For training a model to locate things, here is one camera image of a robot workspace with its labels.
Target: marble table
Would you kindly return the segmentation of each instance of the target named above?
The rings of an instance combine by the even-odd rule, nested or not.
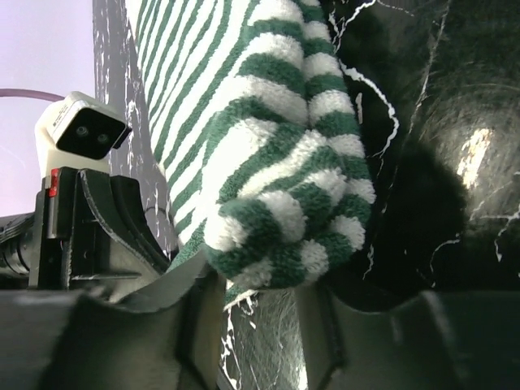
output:
[[[121,0],[93,0],[97,97],[134,133],[112,155],[141,182],[149,225],[175,250],[150,153]],[[351,271],[403,299],[423,289],[520,287],[520,0],[322,0],[362,126],[378,200]],[[236,389],[306,389],[291,292],[223,314]]]

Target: towel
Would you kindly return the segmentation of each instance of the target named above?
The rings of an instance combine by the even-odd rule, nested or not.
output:
[[[316,281],[363,246],[375,193],[317,0],[143,0],[151,145],[180,252],[227,307]]]

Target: white camera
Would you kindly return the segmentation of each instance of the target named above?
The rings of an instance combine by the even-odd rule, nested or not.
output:
[[[41,177],[54,168],[109,172],[107,155],[132,129],[110,106],[81,92],[52,103],[35,127]]]

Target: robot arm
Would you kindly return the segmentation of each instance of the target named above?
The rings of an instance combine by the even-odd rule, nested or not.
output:
[[[139,184],[107,173],[129,129],[93,99],[67,99],[37,125],[35,213],[0,221],[0,275],[21,288],[0,292],[2,386],[230,390],[225,281],[201,253],[167,272]],[[296,295],[309,390],[520,384],[516,292],[403,301],[337,270]]]

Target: folded towel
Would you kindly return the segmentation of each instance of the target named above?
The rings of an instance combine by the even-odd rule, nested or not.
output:
[[[362,247],[374,189],[317,0],[145,0],[136,40],[181,250],[227,304]]]

